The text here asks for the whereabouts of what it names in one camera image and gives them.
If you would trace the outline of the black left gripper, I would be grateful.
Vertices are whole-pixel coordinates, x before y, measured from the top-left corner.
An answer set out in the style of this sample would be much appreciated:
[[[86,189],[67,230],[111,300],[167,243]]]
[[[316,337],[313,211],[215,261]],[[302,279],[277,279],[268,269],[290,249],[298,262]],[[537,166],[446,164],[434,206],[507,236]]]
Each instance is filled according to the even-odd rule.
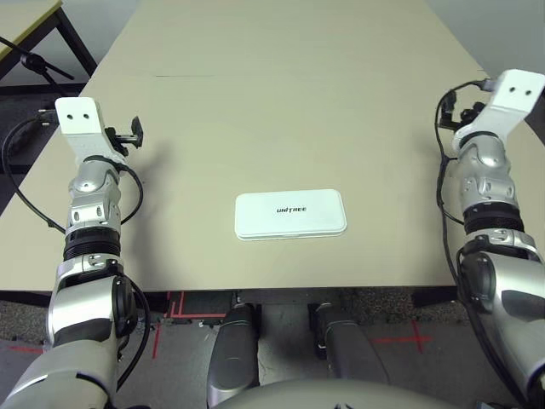
[[[138,116],[135,116],[131,121],[132,135],[119,135],[113,127],[105,128],[107,139],[111,143],[113,149],[122,156],[128,156],[129,150],[126,147],[130,143],[136,148],[140,148],[143,143],[144,131],[141,126],[141,121]]]

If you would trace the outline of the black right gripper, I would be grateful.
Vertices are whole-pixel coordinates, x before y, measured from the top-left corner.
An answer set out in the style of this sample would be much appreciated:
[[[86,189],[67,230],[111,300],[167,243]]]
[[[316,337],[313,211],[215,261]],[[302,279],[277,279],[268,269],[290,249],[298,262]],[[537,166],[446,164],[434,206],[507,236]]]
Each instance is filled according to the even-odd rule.
[[[439,103],[439,127],[455,128],[456,122],[453,120],[453,112],[456,104],[456,92],[448,91]],[[471,108],[464,109],[460,114],[459,128],[471,124],[484,109],[484,103],[477,101]]]

